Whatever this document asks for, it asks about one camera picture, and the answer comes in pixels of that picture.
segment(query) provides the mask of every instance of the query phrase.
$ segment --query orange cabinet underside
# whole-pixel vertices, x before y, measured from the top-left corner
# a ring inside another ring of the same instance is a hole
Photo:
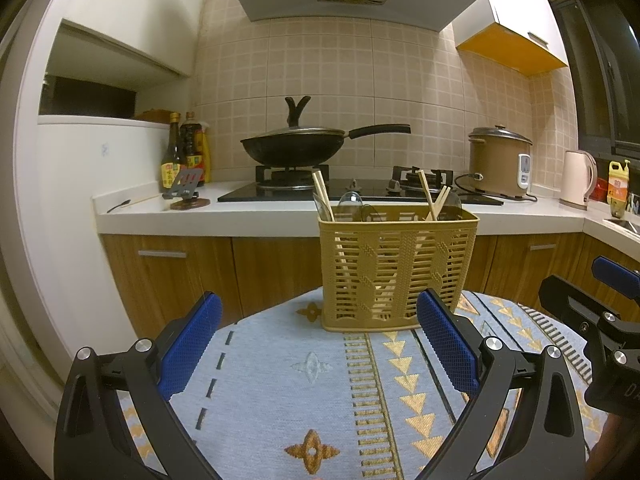
[[[492,23],[485,30],[461,43],[458,49],[493,59],[527,76],[566,66],[541,46],[499,23]]]

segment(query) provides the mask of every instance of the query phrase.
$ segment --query blue textured pad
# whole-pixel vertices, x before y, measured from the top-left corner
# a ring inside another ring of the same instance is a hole
[[[417,315],[424,335],[436,352],[453,387],[473,397],[480,387],[476,355],[442,311],[442,307],[426,290],[418,296]]]
[[[191,317],[162,359],[158,390],[164,400],[168,402],[173,394],[184,391],[221,318],[220,298],[215,294],[207,294],[202,306]]]
[[[598,256],[591,264],[591,273],[596,280],[609,285],[630,300],[640,298],[640,276],[616,262]]]

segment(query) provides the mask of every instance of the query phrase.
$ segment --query patterned tablecloth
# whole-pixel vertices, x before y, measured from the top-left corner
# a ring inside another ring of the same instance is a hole
[[[322,289],[216,332],[193,377],[170,403],[225,480],[414,479],[467,399],[453,389],[422,331],[331,333]],[[457,314],[512,349],[564,353],[584,425],[585,452],[606,413],[584,403],[591,380],[584,342],[511,301],[465,292]],[[494,462],[518,402],[511,390],[479,460]],[[145,463],[161,472],[128,394],[120,401]]]

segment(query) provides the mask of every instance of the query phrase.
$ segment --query black glass cooktop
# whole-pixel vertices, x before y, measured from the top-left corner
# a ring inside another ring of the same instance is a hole
[[[351,184],[348,179],[330,179],[326,183],[326,191],[329,200],[340,200]],[[386,188],[389,184],[388,180],[365,180],[358,179],[358,191],[364,202],[373,201],[401,201],[401,202],[424,202],[424,193],[421,191],[412,191],[401,189],[400,193],[389,192]],[[435,200],[438,196],[438,189],[431,189],[431,196]],[[478,205],[502,205],[501,200],[490,198],[484,195],[476,195],[458,190],[460,202],[463,204]],[[221,196],[218,202],[266,202],[270,200],[313,200],[313,190],[290,190],[290,189],[260,189],[255,182],[247,184],[244,187],[236,189],[231,193]]]

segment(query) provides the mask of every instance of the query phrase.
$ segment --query cabinet handle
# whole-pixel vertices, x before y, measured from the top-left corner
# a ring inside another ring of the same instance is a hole
[[[533,32],[529,32],[529,37],[535,41],[537,44],[539,44],[540,46],[544,47],[544,48],[549,48],[549,42],[543,40],[542,38],[540,38],[540,36],[534,34]]]
[[[187,253],[181,251],[149,251],[140,250],[138,256],[152,256],[154,258],[186,258]]]
[[[555,249],[556,244],[544,244],[544,245],[532,245],[529,246],[529,251],[542,251],[544,249]]]

